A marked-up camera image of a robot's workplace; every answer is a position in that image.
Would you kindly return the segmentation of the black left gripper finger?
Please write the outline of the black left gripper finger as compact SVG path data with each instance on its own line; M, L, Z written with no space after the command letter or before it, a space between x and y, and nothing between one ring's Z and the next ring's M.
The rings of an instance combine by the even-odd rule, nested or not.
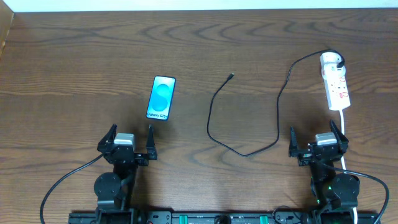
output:
M155 155L154 129L149 125L149 133L147 136L146 149L148 155Z
M99 145L107 145L107 143L113 143L116 137L117 125L113 124L105 136L99 141Z

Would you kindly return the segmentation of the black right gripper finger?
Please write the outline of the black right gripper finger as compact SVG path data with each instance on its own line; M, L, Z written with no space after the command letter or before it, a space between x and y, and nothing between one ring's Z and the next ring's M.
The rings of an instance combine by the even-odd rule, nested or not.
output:
M298 142L297 142L296 133L294 131L294 128L291 126L290 127L289 151L296 151L298 149L299 149L299 145L298 145Z
M348 144L348 139L346 136L341 132L341 130L338 129L337 125L335 122L331 119L329 122L330 129L332 133L335 135L335 138L337 140L338 144Z

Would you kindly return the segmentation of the blue screen Galaxy smartphone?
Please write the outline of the blue screen Galaxy smartphone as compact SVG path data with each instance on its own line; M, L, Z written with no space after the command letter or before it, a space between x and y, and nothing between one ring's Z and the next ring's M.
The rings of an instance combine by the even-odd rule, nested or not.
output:
M176 79L174 77L155 76L146 118L167 121L174 96Z

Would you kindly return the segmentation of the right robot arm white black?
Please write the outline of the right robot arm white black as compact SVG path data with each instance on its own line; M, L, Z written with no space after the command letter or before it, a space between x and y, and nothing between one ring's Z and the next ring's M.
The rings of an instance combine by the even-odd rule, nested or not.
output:
M349 140L330 121L329 133L317 134L315 141L301 149L293 127L290 128L289 157L296 157L299 166L309 166L311 190L318 207L311 209L305 223L327 223L339 213L351 215L358 206L360 181L345 172L336 173L334 163L347 152Z

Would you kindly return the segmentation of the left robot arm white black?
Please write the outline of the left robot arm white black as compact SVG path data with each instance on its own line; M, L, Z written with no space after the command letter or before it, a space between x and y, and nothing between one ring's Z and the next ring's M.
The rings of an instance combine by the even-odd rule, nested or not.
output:
M148 166L150 160L157 159L153 127L149 127L146 153L136 152L134 135L118 133L116 124L100 140L97 150L113 165L113 171L101 174L95 181L98 200L94 222L146 223L147 215L130 204L138 167Z

